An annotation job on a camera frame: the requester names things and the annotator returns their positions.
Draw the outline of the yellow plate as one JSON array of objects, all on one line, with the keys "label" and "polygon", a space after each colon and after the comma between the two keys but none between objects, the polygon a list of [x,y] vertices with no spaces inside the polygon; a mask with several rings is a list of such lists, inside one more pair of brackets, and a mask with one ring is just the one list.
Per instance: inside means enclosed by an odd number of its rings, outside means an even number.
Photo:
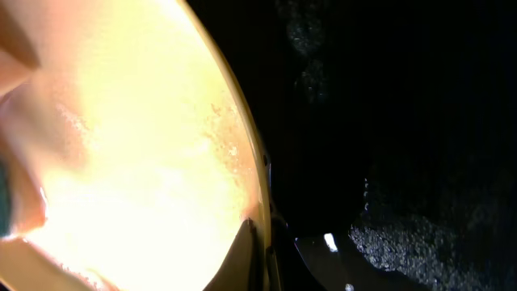
[{"label": "yellow plate", "polygon": [[185,1],[4,1],[10,290],[204,290],[241,224],[266,252],[263,148]]}]

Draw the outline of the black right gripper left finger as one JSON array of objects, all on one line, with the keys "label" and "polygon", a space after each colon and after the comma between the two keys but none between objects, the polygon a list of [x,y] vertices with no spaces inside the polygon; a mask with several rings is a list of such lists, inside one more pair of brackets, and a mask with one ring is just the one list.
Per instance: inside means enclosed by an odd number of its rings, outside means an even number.
[{"label": "black right gripper left finger", "polygon": [[263,259],[257,227],[251,219],[240,226],[216,275],[204,291],[261,291]]}]

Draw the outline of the green yellow sponge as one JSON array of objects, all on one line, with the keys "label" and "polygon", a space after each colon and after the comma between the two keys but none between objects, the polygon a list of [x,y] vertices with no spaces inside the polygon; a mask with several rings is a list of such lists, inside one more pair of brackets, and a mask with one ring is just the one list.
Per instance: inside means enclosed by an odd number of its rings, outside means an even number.
[{"label": "green yellow sponge", "polygon": [[3,161],[0,166],[0,236],[6,238],[11,234],[11,189],[7,167]]}]

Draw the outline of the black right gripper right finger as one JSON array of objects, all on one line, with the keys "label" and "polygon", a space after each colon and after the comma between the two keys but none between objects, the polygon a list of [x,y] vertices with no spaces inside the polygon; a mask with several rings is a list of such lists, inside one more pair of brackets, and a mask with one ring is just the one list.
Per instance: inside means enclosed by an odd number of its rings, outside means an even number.
[{"label": "black right gripper right finger", "polygon": [[270,290],[326,291],[307,268],[298,248],[279,218],[271,220],[269,246]]}]

